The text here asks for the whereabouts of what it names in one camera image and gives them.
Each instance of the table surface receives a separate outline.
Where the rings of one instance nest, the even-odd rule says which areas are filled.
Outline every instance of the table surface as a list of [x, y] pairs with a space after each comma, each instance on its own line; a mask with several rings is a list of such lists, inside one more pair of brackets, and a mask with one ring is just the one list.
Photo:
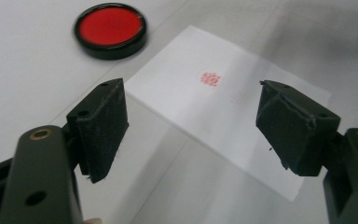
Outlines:
[[[259, 55], [332, 93], [339, 131], [358, 125], [358, 1], [122, 1], [148, 22], [143, 50], [120, 61], [86, 55], [73, 25], [101, 1], [0, 1], [0, 161], [20, 135], [66, 114], [96, 85], [128, 80], [188, 25]], [[328, 223], [322, 181], [306, 178], [294, 202], [127, 97], [130, 128], [109, 176], [76, 169], [84, 218], [103, 223]]]

